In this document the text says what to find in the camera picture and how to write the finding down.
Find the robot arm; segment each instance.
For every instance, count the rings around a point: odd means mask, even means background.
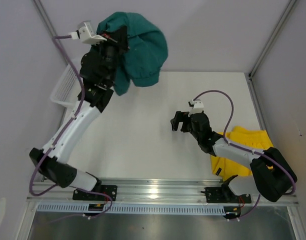
[[[78,140],[112,97],[114,91],[111,87],[115,83],[120,57],[129,49],[127,27],[95,35],[90,23],[84,22],[71,36],[93,45],[81,59],[79,75],[83,78],[84,89],[78,95],[73,111],[52,139],[42,149],[33,148],[29,156],[35,166],[40,164],[38,171],[60,187],[98,192],[101,188],[99,179],[67,163]]]
[[[172,130],[177,131],[179,123],[183,123],[181,132],[191,133],[203,152],[228,158],[252,171],[251,176],[235,175],[224,183],[234,195],[261,194],[267,200],[276,202],[292,186],[289,176],[279,166],[286,170],[296,183],[297,176],[279,150],[274,147],[267,150],[254,149],[230,140],[226,142],[223,135],[212,131],[200,100],[190,101],[189,106],[192,107],[190,112],[175,113],[175,117],[171,119]],[[267,157],[273,159],[276,164],[268,161]]]

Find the yellow cloth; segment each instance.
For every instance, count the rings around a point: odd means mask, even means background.
[[[241,126],[236,126],[233,131],[226,133],[226,137],[236,143],[257,149],[267,150],[273,147],[268,133],[265,130],[251,131]],[[223,181],[233,175],[242,177],[252,175],[251,170],[245,166],[224,157],[211,156],[211,165],[212,173],[221,176]]]

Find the basket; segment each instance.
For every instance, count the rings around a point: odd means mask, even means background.
[[[76,67],[77,71],[80,71],[81,58],[73,59],[72,63]],[[75,84],[79,84],[78,78],[75,75],[72,67],[67,65],[51,93],[50,100],[53,103],[60,104],[66,108],[74,107],[75,102],[70,101],[70,97]]]

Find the grey wall panel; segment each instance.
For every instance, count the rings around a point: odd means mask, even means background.
[[[42,0],[55,29],[65,35],[81,21],[94,27],[116,11],[137,12],[165,34],[166,71],[245,72],[274,29],[288,0]],[[65,42],[72,58],[89,50]]]
[[[0,0],[0,240],[13,240],[28,194],[32,147],[54,134],[63,109],[49,96],[65,66],[29,0]]]
[[[306,224],[306,0],[299,1],[254,84],[270,136],[298,176]]]

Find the teal towel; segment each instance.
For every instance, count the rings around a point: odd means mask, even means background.
[[[97,34],[114,32],[127,26],[129,51],[123,54],[115,77],[115,92],[125,94],[130,80],[137,87],[149,87],[159,81],[160,70],[168,57],[167,41],[163,33],[141,14],[116,12],[100,22]]]

